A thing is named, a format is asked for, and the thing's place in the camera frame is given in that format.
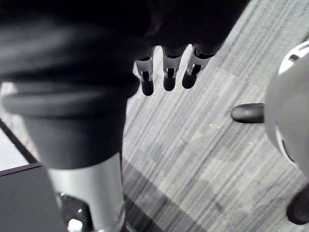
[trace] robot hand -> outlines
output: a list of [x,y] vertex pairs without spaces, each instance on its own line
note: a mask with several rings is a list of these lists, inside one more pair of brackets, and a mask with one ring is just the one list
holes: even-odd
[[248,0],[2,1],[0,81],[17,93],[4,107],[24,117],[52,180],[66,228],[119,232],[124,224],[121,150],[126,102],[153,92],[152,48],[164,51],[170,91],[190,43],[183,86],[225,41]]

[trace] floor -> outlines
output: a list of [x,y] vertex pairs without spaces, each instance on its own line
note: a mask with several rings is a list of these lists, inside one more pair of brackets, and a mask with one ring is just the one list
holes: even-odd
[[[124,137],[128,218],[141,232],[304,232],[285,218],[305,177],[272,146],[264,125],[233,122],[230,110],[263,102],[284,55],[309,32],[307,0],[252,0],[219,53],[185,90],[163,89],[162,51],[154,53],[154,94],[128,105]],[[12,91],[5,84],[2,93]],[[21,119],[0,117],[34,154]]]

